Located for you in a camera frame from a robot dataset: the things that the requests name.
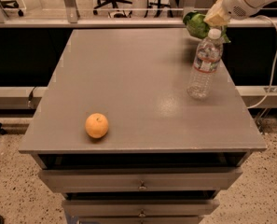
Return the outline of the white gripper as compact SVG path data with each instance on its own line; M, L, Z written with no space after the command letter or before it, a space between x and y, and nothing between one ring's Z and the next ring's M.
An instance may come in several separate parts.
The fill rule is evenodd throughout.
M204 21L210 27L226 26L230 17L243 20L256 14L260 9L260 0L217 0L206 13Z

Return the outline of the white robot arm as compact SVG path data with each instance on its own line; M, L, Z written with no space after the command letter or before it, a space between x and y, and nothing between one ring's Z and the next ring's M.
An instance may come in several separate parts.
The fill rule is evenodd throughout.
M217 0L208 10L204 21L211 27L225 26L231 19L244 20L264 6L277 0Z

